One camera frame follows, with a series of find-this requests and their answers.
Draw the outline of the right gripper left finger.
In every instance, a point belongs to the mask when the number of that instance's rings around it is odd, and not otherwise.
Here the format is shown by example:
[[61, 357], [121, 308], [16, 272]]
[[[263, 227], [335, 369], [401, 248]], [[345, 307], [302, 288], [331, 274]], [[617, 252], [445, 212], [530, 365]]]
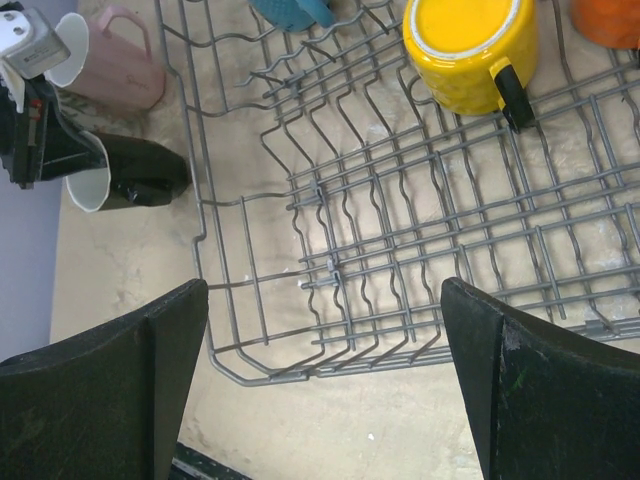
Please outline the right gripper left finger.
[[168, 478], [207, 319], [192, 279], [2, 361], [2, 478]]

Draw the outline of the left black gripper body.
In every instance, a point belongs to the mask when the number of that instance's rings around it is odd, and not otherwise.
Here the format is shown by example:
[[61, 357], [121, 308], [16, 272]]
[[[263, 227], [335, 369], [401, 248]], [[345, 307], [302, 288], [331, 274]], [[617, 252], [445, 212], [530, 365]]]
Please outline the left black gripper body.
[[57, 98], [44, 77], [25, 81], [23, 110], [1, 82], [1, 166], [21, 189], [54, 178]]

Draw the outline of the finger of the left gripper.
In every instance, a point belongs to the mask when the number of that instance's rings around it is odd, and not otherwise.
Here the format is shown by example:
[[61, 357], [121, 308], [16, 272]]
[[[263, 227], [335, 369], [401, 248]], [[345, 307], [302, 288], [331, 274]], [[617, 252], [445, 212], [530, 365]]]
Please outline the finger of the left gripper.
[[106, 155], [86, 132], [68, 121], [56, 99], [46, 103], [42, 179], [53, 180], [107, 166]]

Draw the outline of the orange mug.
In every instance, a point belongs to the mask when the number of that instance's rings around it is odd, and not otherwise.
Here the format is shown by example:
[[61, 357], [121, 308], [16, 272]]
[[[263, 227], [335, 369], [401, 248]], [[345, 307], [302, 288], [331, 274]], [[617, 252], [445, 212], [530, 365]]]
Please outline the orange mug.
[[639, 0], [571, 0], [570, 19], [589, 41], [614, 49], [639, 47]]

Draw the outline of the black mug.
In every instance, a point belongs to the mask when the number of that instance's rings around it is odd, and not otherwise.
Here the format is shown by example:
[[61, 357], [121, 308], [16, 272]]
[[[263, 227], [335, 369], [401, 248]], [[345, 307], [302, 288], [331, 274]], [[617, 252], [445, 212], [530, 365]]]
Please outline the black mug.
[[191, 184], [188, 161], [157, 142], [104, 132], [84, 136], [98, 148], [101, 164], [66, 176], [65, 184], [86, 213], [166, 206]]

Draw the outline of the pink mug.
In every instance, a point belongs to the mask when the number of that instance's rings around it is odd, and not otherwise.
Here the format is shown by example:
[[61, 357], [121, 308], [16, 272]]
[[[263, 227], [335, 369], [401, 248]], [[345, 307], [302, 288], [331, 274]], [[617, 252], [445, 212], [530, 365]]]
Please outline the pink mug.
[[[115, 34], [111, 25], [116, 20], [128, 20], [137, 27], [144, 45]], [[55, 32], [70, 51], [69, 58], [45, 72], [55, 87], [128, 111], [148, 110], [163, 97], [165, 69], [153, 58], [146, 25], [128, 8], [109, 6], [95, 21], [68, 13]]]

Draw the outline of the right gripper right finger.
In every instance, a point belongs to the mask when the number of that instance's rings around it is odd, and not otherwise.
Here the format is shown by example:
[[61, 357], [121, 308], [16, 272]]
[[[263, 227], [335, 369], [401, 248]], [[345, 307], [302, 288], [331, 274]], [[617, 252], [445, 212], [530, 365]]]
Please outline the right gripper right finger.
[[441, 308], [484, 478], [638, 478], [638, 354], [457, 277]]

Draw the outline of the yellow mug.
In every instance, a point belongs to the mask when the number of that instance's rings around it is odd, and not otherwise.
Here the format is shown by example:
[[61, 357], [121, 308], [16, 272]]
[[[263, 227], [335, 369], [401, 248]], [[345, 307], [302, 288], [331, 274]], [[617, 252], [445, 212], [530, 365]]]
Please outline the yellow mug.
[[409, 1], [403, 41], [442, 107], [465, 116], [499, 111], [516, 133], [534, 124], [526, 91], [538, 64], [533, 1]]

